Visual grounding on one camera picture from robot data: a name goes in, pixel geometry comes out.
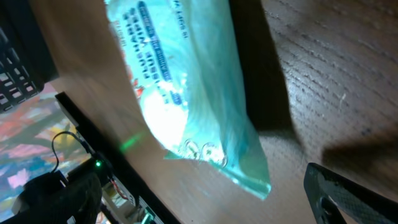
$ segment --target wood grain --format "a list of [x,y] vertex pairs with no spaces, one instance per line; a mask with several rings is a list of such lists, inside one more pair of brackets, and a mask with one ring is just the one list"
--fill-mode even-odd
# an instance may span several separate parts
[[30,0],[61,78],[54,83],[115,144],[183,223],[315,223],[308,162],[398,201],[398,3],[230,0],[247,109],[269,160],[260,201],[206,164],[165,161],[101,0]]

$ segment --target plastic bag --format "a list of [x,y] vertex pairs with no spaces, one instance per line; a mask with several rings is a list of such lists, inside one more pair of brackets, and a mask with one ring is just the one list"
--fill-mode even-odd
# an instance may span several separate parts
[[207,161],[265,199],[267,160],[246,115],[228,0],[110,0],[144,119],[167,159]]

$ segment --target wooden surface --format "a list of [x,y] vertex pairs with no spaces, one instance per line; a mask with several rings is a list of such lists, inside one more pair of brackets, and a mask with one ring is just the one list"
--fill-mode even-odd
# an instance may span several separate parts
[[31,0],[57,90],[115,144],[145,133],[127,158],[182,222],[315,223],[303,189],[308,162],[398,201],[398,3],[230,2],[248,113],[269,160],[263,202],[206,164],[162,160],[100,0]]

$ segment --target black plastic crate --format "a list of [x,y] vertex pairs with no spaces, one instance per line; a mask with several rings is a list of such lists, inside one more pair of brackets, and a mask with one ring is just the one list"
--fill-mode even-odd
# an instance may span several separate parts
[[27,0],[0,0],[0,113],[58,77]]

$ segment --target black wire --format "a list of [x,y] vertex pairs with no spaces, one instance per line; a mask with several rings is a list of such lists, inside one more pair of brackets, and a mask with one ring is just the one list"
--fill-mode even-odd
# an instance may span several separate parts
[[82,144],[82,141],[80,140],[80,138],[78,136],[76,136],[76,134],[73,133],[73,132],[62,131],[62,132],[56,134],[54,136],[54,138],[52,139],[51,148],[52,148],[52,152],[54,152],[55,158],[57,159],[57,164],[55,165],[54,169],[51,172],[55,172],[57,170],[57,168],[58,168],[59,163],[60,163],[60,161],[58,159],[58,156],[57,156],[57,153],[55,152],[55,149],[54,149],[54,140],[55,140],[56,137],[60,136],[61,134],[69,134],[69,135],[73,136],[80,144]]

